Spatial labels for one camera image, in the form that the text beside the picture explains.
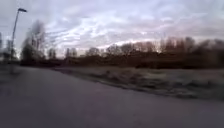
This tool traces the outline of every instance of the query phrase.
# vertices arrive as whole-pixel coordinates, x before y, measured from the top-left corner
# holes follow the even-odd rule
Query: tree
[[[71,57],[71,51],[69,48],[66,49],[66,52],[65,52],[65,58],[68,59]]]
[[[124,44],[121,46],[121,51],[124,55],[128,55],[134,51],[134,46],[131,43]]]
[[[100,50],[95,47],[92,47],[86,51],[86,56],[98,56],[99,54],[100,54]]]
[[[192,52],[195,48],[195,40],[192,37],[186,37],[184,44],[187,53]]]
[[[72,48],[71,49],[71,57],[73,57],[73,58],[77,57],[77,50],[76,50],[76,48]]]
[[[30,31],[30,36],[34,48],[40,51],[43,50],[45,45],[45,28],[41,21],[37,20],[34,22]]]
[[[22,48],[20,57],[22,62],[33,64],[35,61],[35,52],[33,47],[30,44],[25,44]]]
[[[106,49],[107,54],[109,55],[119,55],[121,54],[121,48],[116,44],[111,45]]]
[[[56,50],[54,48],[49,49],[48,59],[56,59]]]

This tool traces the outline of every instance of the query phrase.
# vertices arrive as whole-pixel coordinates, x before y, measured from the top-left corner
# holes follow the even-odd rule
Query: road
[[[1,128],[223,128],[224,103],[122,90],[44,69],[0,87]]]

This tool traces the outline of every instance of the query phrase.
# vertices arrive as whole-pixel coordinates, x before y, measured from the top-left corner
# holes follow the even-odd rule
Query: bare tree
[[[100,54],[100,50],[95,47],[92,47],[86,51],[86,56],[97,56],[99,54]]]
[[[76,48],[72,48],[71,49],[71,56],[73,57],[73,58],[75,58],[75,57],[77,57],[77,50],[76,50]]]
[[[49,59],[56,59],[56,50],[54,48],[49,49],[48,58]]]
[[[68,59],[71,57],[71,51],[69,48],[66,49],[66,52],[65,52],[65,58]]]
[[[121,51],[124,55],[128,55],[134,51],[134,46],[131,43],[124,44],[121,46]]]
[[[106,49],[107,54],[109,55],[119,55],[121,54],[121,48],[117,46],[116,44],[111,45]]]

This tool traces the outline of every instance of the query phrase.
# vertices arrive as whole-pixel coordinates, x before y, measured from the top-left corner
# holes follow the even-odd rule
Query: street lamp
[[[16,25],[17,25],[17,21],[18,21],[18,17],[19,17],[19,13],[20,12],[27,12],[26,9],[23,9],[23,8],[19,8],[17,10],[17,14],[16,14],[16,20],[15,20],[15,23],[14,23],[14,27],[13,27],[13,32],[12,32],[12,42],[11,42],[11,48],[10,48],[10,59],[11,59],[11,62],[13,60],[13,47],[14,47],[14,40],[15,40],[15,32],[16,32]]]

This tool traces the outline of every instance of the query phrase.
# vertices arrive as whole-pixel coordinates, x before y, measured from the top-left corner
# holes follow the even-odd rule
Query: sky
[[[36,20],[57,49],[104,47],[168,36],[223,38],[223,0],[0,0],[0,32],[21,47]]]

